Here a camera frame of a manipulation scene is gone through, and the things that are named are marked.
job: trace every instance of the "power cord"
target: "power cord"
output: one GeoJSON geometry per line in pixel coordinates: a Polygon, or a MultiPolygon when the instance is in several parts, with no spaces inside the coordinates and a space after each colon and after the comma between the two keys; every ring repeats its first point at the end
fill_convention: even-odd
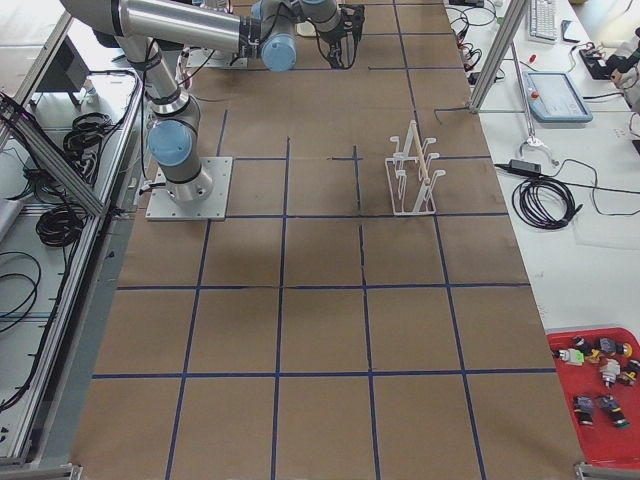
{"type": "Polygon", "coordinates": [[[509,164],[496,164],[507,173],[527,177],[520,183],[511,195],[511,204],[518,217],[527,225],[543,230],[558,230],[571,222],[580,211],[582,205],[577,205],[569,187],[587,188],[590,192],[590,199],[593,207],[599,215],[604,216],[624,216],[630,217],[640,213],[640,209],[633,212],[605,212],[596,200],[596,191],[623,193],[630,195],[640,195],[640,191],[625,190],[618,188],[601,187],[599,185],[598,171],[587,163],[572,158],[565,159],[558,171],[553,175],[543,175],[540,173],[540,165],[519,160],[512,160],[509,164]],[[589,169],[593,173],[593,183],[586,185],[576,182],[564,182],[556,177],[560,175],[568,163],[575,163],[589,169]],[[563,205],[564,214],[561,218],[555,218],[549,213],[542,203],[542,198],[554,199],[563,205]]]}

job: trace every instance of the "keyboard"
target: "keyboard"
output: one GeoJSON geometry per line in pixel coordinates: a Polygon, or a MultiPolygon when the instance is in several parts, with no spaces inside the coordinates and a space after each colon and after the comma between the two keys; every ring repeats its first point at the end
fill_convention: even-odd
{"type": "Polygon", "coordinates": [[[529,0],[527,33],[531,41],[556,43],[558,28],[555,0],[529,0]]]}

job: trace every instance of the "small object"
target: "small object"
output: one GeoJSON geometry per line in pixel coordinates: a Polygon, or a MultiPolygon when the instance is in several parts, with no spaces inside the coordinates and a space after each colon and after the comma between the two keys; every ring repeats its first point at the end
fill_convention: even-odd
{"type": "Polygon", "coordinates": [[[600,367],[600,374],[602,375],[602,381],[604,386],[611,388],[620,375],[620,364],[613,358],[607,358],[605,364],[600,367]]]}
{"type": "Polygon", "coordinates": [[[633,387],[638,381],[640,360],[631,359],[618,375],[618,381],[626,387],[633,387]]]}
{"type": "Polygon", "coordinates": [[[93,86],[93,82],[90,78],[87,78],[82,85],[84,88],[85,98],[87,99],[87,103],[94,103],[96,98],[98,97],[98,92],[96,91],[96,87],[93,86]]]}
{"type": "Polygon", "coordinates": [[[576,38],[577,35],[572,28],[575,24],[571,20],[563,20],[560,23],[560,31],[562,32],[562,40],[569,43],[580,43],[580,39],[576,38]]]}
{"type": "Polygon", "coordinates": [[[574,346],[584,354],[584,358],[589,363],[599,363],[602,354],[600,350],[596,350],[584,337],[573,337],[571,339],[574,346]]]}
{"type": "Polygon", "coordinates": [[[573,411],[580,425],[593,425],[593,411],[595,406],[589,397],[578,395],[573,398],[573,411]]]}
{"type": "Polygon", "coordinates": [[[616,399],[613,398],[613,395],[599,397],[598,406],[609,415],[614,427],[626,428],[631,425],[629,420],[625,418],[624,413],[622,413],[622,408],[620,408],[616,399]]]}
{"type": "Polygon", "coordinates": [[[613,357],[614,355],[622,355],[629,358],[633,353],[633,348],[628,343],[618,343],[612,338],[602,337],[598,340],[599,350],[605,355],[613,357]]]}
{"type": "Polygon", "coordinates": [[[584,363],[584,354],[575,348],[567,348],[553,352],[553,356],[562,360],[567,365],[575,365],[581,367],[584,363]]]}

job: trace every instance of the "metal pole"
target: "metal pole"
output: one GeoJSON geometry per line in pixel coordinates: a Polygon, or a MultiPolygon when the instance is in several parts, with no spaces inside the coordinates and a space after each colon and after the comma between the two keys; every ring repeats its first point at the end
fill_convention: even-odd
{"type": "Polygon", "coordinates": [[[511,0],[507,13],[504,16],[504,22],[500,26],[496,39],[491,45],[491,50],[484,62],[482,72],[476,83],[471,98],[469,99],[469,110],[472,113],[478,113],[484,99],[489,93],[489,89],[493,85],[496,73],[500,69],[500,64],[504,60],[509,44],[513,41],[513,37],[518,31],[518,27],[522,22],[522,17],[529,7],[529,0],[511,0]]]}
{"type": "Polygon", "coordinates": [[[527,119],[527,133],[530,137],[535,137],[536,127],[533,125],[533,119],[531,118],[531,108],[529,107],[529,101],[527,100],[527,90],[524,88],[524,81],[522,80],[520,59],[518,58],[518,52],[516,51],[516,46],[513,42],[511,42],[511,54],[513,55],[513,64],[516,68],[516,77],[518,77],[518,86],[520,87],[522,103],[524,104],[524,116],[527,119]]]}

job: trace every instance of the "black device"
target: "black device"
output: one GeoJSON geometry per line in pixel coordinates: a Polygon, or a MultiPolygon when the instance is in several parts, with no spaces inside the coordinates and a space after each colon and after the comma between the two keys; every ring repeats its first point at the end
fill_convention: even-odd
{"type": "Polygon", "coordinates": [[[611,80],[613,69],[607,65],[604,57],[594,48],[578,50],[580,58],[594,80],[611,80]]]}
{"type": "Polygon", "coordinates": [[[484,0],[449,0],[449,5],[460,5],[462,7],[484,7],[484,0]]]}

